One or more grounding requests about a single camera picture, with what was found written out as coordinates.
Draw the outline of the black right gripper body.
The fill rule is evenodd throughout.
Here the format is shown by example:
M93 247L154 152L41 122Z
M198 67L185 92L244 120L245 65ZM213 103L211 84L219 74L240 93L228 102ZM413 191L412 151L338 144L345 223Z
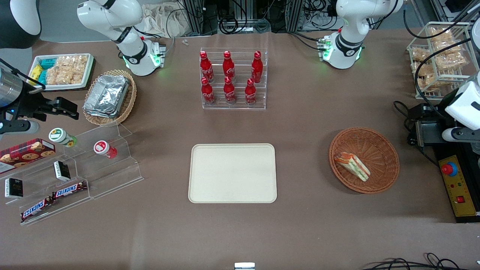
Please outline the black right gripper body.
M22 89L15 103L15 120L32 118L46 121L47 113L51 111L50 99L41 93L29 94L29 89Z

